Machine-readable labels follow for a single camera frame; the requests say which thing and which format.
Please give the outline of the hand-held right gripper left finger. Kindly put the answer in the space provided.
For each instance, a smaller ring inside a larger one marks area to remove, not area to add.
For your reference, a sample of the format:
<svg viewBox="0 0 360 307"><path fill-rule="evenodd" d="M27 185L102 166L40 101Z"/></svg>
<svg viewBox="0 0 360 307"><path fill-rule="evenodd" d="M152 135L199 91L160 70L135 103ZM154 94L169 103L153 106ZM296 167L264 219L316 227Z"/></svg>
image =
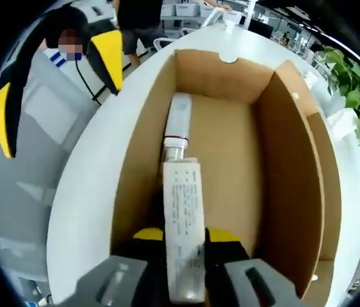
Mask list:
<svg viewBox="0 0 360 307"><path fill-rule="evenodd" d="M77 283L76 306L160 306L167 296L163 231L145 228Z"/></svg>

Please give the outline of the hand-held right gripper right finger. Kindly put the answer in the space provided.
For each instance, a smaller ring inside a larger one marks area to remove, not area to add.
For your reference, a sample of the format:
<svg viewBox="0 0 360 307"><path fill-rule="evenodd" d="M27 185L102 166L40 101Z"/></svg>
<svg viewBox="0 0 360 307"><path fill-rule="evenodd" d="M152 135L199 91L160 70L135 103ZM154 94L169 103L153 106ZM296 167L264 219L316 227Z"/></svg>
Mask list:
<svg viewBox="0 0 360 307"><path fill-rule="evenodd" d="M210 306L298 305L295 285L227 230L205 230L205 288Z"/></svg>

